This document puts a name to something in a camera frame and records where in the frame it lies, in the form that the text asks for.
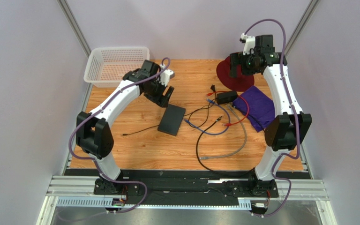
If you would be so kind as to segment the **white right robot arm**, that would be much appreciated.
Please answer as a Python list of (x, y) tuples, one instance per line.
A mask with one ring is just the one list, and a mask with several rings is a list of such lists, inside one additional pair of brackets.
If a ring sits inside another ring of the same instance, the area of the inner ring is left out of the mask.
[(288, 66), (283, 52), (276, 52), (272, 35), (248, 36), (241, 34), (243, 51), (230, 54), (230, 77), (261, 73), (267, 81), (274, 101), (275, 118), (265, 129), (267, 148), (260, 163), (248, 178), (251, 189), (270, 189), (274, 186), (276, 172), (285, 157), (296, 150), (304, 140), (312, 116), (304, 113), (297, 102), (289, 81)]

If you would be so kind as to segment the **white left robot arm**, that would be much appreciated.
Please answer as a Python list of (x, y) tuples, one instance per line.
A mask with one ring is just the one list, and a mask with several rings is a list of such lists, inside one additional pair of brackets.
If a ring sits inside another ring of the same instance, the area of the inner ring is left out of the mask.
[(121, 169), (112, 155), (114, 139), (111, 127), (117, 117), (139, 96), (144, 95), (159, 107), (166, 108), (174, 90), (168, 83), (175, 77), (169, 64), (145, 60), (141, 66), (127, 72), (116, 90), (89, 113), (80, 112), (69, 144), (76, 143), (96, 165), (102, 179), (123, 184)]

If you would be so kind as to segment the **black network switch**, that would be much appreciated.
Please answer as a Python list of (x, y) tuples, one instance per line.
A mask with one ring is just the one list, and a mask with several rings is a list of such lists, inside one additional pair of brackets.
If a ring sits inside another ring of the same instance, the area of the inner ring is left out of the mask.
[(185, 108), (169, 104), (157, 130), (168, 135), (176, 136), (185, 112)]

